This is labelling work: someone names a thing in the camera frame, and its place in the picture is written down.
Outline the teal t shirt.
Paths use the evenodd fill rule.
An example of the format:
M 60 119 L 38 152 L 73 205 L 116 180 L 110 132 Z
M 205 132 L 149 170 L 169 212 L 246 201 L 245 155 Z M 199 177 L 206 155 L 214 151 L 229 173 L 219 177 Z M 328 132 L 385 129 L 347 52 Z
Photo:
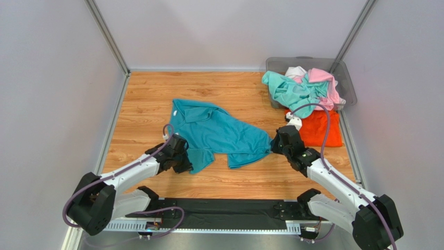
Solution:
M 225 154 L 228 168 L 238 169 L 271 153 L 272 139 L 266 131 L 212 103 L 175 98 L 169 123 L 188 142 L 191 174 L 211 165 L 215 154 Z

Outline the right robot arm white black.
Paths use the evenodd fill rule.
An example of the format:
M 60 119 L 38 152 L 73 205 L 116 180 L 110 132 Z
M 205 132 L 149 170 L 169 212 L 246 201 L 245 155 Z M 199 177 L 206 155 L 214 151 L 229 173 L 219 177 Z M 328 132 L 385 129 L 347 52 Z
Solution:
M 271 142 L 272 152 L 284 155 L 290 166 L 323 186 L 335 200 L 310 189 L 297 201 L 311 216 L 327 219 L 349 232 L 360 249 L 396 249 L 404 236 L 395 202 L 388 195 L 377 196 L 340 173 L 323 151 L 306 147 L 295 126 L 283 126 Z

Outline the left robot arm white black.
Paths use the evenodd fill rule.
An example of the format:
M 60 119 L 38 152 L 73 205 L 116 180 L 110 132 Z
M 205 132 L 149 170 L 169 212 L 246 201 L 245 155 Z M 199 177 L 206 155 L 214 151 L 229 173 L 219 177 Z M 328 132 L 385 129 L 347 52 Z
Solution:
M 92 172 L 85 174 L 64 205 L 65 223 L 94 236 L 117 218 L 147 211 L 150 202 L 157 199 L 156 194 L 145 186 L 131 193 L 127 190 L 170 169 L 175 173 L 191 171 L 187 149 L 187 140 L 173 134 L 164 143 L 115 171 L 101 176 Z

